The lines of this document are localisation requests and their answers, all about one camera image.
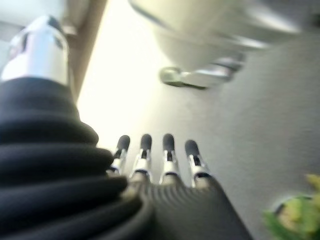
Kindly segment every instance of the robotic finger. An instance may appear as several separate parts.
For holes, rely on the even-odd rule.
[[[114,161],[107,172],[121,175],[125,166],[126,156],[130,144],[127,135],[120,137],[114,154]],[[175,152],[175,139],[171,134],[163,136],[163,168],[160,175],[159,185],[183,185],[179,170],[179,161]],[[151,158],[152,138],[145,134],[141,138],[140,150],[137,155],[133,169],[130,174],[132,183],[152,183],[152,158]],[[185,153],[190,169],[191,186],[193,188],[208,188],[214,184],[214,179],[207,164],[200,155],[197,143],[188,140],[185,143]]]

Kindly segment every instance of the green plant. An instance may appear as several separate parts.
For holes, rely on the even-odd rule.
[[[320,240],[320,176],[309,174],[315,194],[294,197],[279,213],[265,212],[264,222],[277,240]]]

